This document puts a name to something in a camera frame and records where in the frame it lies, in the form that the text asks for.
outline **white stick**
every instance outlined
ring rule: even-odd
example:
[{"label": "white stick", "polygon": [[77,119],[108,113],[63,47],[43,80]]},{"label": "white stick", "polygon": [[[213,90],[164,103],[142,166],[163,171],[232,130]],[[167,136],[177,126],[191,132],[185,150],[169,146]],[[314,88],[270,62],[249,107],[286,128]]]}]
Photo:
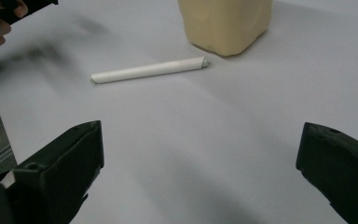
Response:
[{"label": "white stick", "polygon": [[184,72],[189,70],[201,69],[208,66],[206,57],[186,59],[169,63],[158,63],[148,66],[129,68],[113,72],[105,72],[91,75],[89,79],[92,83],[101,84],[105,82],[120,81],[138,77],[152,77],[169,73]]}]

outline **white cylinder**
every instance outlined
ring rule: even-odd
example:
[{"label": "white cylinder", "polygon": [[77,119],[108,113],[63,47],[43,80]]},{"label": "white cylinder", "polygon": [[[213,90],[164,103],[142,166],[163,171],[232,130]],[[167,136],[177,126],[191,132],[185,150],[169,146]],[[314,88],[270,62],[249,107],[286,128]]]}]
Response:
[{"label": "white cylinder", "polygon": [[91,78],[89,80],[92,83],[101,84],[138,77],[152,77],[170,73],[184,72],[189,70],[201,69],[207,66],[208,60],[206,59],[206,57],[199,57],[169,63],[158,63],[148,66],[93,74],[91,75]]}]

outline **table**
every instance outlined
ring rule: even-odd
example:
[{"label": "table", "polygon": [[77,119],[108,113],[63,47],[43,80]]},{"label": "table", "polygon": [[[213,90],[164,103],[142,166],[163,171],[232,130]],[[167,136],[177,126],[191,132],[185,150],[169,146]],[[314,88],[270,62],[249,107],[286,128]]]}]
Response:
[{"label": "table", "polygon": [[[93,85],[90,74],[207,56],[207,69]],[[345,223],[296,170],[306,121],[358,139],[358,1],[276,0],[250,48],[186,40],[176,1],[62,0],[0,48],[18,162],[100,119],[105,167],[72,223]]]}]

